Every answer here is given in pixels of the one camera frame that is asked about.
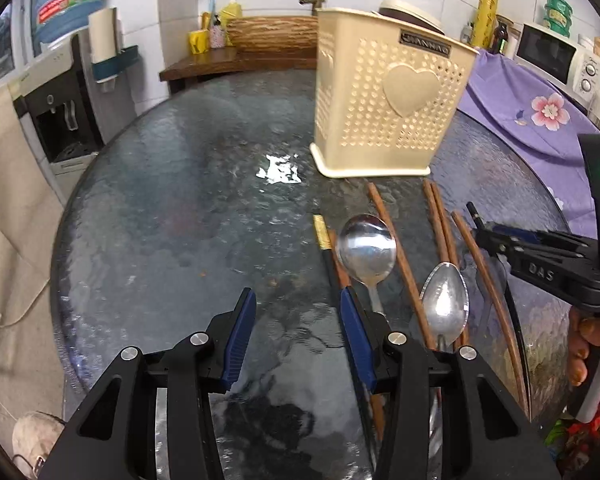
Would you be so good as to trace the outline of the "right hand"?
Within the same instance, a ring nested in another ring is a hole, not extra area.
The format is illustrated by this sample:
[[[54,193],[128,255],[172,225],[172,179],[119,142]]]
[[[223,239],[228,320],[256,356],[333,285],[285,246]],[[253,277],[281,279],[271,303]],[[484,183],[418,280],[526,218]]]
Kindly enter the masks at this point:
[[[588,377],[585,361],[600,348],[600,318],[586,318],[575,307],[569,311],[567,376],[577,387]]]

